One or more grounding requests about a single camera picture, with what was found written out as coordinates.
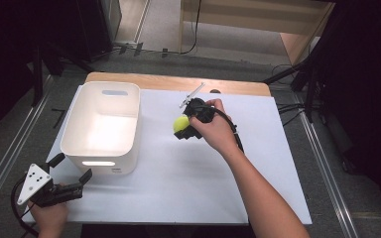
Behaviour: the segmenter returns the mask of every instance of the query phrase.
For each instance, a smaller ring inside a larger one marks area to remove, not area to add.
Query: wooden board
[[[181,1],[180,50],[183,22],[196,21],[198,4],[199,0]],[[296,64],[314,37],[320,36],[333,6],[310,0],[204,0],[198,21],[281,33],[289,60]]]
[[[262,82],[107,72],[92,72],[88,75],[85,82],[89,81],[123,81],[135,83],[142,89],[189,92],[194,91],[202,82],[204,82],[205,87],[201,92],[210,92],[212,89],[217,89],[221,93],[226,94],[271,96],[268,85]]]
[[[82,199],[67,204],[67,221],[247,224],[238,187],[224,159],[204,139],[178,140],[173,135],[172,125],[183,112],[179,104],[185,96],[182,91],[141,91],[142,131],[135,170],[125,176],[93,175],[84,187]],[[203,100],[212,98],[210,93],[197,96]],[[227,114],[238,126],[239,137],[251,163],[286,199],[301,221],[312,224],[274,98],[216,96],[224,102]],[[61,152],[61,139],[70,112],[67,115],[48,160]],[[74,183],[81,175],[69,159],[51,170],[55,183]],[[33,222],[30,213],[23,219]]]

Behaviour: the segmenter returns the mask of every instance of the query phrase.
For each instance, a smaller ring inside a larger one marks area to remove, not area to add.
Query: white paper sheet
[[[68,221],[82,223],[245,224],[248,217],[233,175],[204,139],[178,140],[173,122],[187,92],[141,90],[142,138],[138,164],[127,176],[93,176],[83,198],[70,201]],[[237,125],[245,154],[312,224],[273,97],[199,93],[221,98]],[[65,122],[48,160],[61,152]],[[55,182],[77,182],[81,172],[65,159],[51,171]],[[30,215],[26,221],[32,221]]]

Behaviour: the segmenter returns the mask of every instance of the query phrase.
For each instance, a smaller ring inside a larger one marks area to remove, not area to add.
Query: gray floor
[[[145,34],[152,36],[150,32],[144,34],[144,31],[145,29],[143,30],[141,40],[145,39]],[[165,59],[162,59],[159,54],[145,53],[134,57],[133,52],[128,51],[124,55],[113,53],[103,57],[94,62],[92,66],[99,71],[108,72],[137,72],[261,81],[271,75],[275,65],[285,63],[282,61],[285,55],[283,52],[284,47],[282,44],[277,43],[277,35],[267,33],[265,34],[264,43],[267,42],[268,39],[271,39],[271,44],[275,46],[273,51],[268,52],[270,59],[276,56],[276,61],[274,62],[262,57],[262,62],[242,58],[229,59],[227,49],[225,49],[226,54],[222,54],[221,56],[217,54],[213,54],[211,57],[209,55],[198,57],[171,55]],[[211,44],[209,39],[201,40],[201,42],[206,46]],[[224,43],[223,46],[227,46],[233,51],[240,51],[228,44],[229,43]],[[285,65],[277,67],[274,69],[274,73],[285,68]],[[63,72],[62,77],[53,77],[55,83],[50,90],[48,101],[0,189],[0,237],[21,237],[23,234],[23,230],[15,221],[10,210],[10,191],[15,180],[21,176],[30,163],[40,164],[45,160],[60,127],[59,125],[54,128],[60,113],[52,109],[67,109],[76,88],[83,84],[85,78],[86,73],[71,64],[66,65],[66,70]],[[281,80],[280,83],[271,85],[272,95],[275,97],[277,103],[295,102],[294,92],[292,92],[288,86],[291,80],[292,78],[289,76]],[[29,92],[0,122],[0,161],[4,157],[7,148],[11,145],[18,129],[22,126],[24,119],[27,117],[30,111],[31,101],[32,92]],[[283,122],[289,120],[295,113],[296,112],[289,112],[283,114]],[[314,127],[317,130],[317,135],[326,154],[326,159],[337,181],[337,185],[342,192],[344,201],[353,217],[359,237],[381,237],[381,194],[379,188],[369,178],[351,176],[343,171],[340,155],[327,129],[321,125],[316,115],[314,115],[314,120]],[[322,174],[318,169],[318,163],[301,117],[296,118],[285,126],[285,132],[314,222],[313,225],[307,227],[311,236],[344,237],[328,190],[324,184]],[[177,232],[175,236],[172,236],[169,232],[166,233],[163,227],[148,226],[146,229],[152,237],[190,237],[191,234],[191,229]],[[79,234],[80,224],[69,224],[63,237],[79,237]]]
[[[150,1],[138,40],[139,43],[143,43],[144,50],[161,51],[163,48],[170,52],[179,50],[180,4],[181,1],[178,0]],[[290,63],[283,51],[281,37],[277,33],[209,24],[198,24],[196,33],[197,45],[194,51],[189,53],[190,56],[271,65]],[[185,22],[183,52],[193,45],[194,34],[195,23]]]

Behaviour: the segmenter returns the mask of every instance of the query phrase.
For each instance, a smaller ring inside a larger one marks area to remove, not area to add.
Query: tennis ball
[[[173,131],[175,133],[184,130],[190,124],[190,119],[186,115],[182,115],[173,123]]]

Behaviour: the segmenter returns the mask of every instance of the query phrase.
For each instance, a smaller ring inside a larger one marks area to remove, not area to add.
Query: white plastic bin
[[[95,81],[79,91],[67,118],[61,150],[83,172],[131,173],[140,144],[140,88]]]

